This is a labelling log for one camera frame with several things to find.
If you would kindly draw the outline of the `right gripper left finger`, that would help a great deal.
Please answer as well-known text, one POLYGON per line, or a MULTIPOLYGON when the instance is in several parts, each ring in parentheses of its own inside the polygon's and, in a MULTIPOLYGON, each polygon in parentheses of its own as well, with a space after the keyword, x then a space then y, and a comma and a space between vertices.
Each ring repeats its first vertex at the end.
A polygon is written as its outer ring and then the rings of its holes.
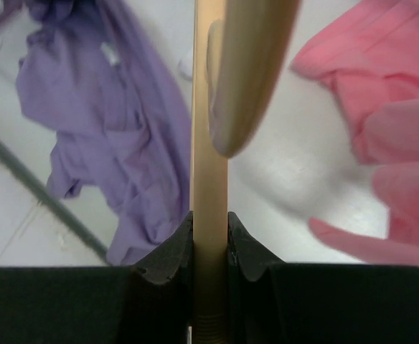
POLYGON ((132 266, 0 268, 0 343, 186 343, 192 219, 132 266))

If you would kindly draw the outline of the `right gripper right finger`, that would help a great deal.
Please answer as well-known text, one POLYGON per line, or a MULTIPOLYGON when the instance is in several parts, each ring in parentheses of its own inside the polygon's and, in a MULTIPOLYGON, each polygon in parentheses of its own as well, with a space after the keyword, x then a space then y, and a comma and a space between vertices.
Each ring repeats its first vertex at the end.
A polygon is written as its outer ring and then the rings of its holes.
POLYGON ((419 343, 419 268, 288 263, 228 215, 231 343, 419 343))

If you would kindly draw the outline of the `purple t shirt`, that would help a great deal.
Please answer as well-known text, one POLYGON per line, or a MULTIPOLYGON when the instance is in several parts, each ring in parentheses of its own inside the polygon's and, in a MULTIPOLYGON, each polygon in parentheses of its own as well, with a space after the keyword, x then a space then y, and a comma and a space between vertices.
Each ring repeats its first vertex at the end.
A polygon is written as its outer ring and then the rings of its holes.
POLYGON ((17 93, 25 117, 54 130, 48 189, 97 186, 118 216, 107 251, 133 264, 189 209, 191 122, 174 78, 122 1, 28 1, 17 93))

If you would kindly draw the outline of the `wooden hanger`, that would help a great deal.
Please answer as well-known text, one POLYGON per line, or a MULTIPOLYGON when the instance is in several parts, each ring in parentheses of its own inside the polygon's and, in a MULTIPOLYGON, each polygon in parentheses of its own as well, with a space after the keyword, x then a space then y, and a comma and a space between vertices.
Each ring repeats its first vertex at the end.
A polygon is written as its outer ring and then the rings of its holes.
POLYGON ((227 343, 228 161, 258 130, 298 1, 197 1, 192 85, 194 343, 227 343))

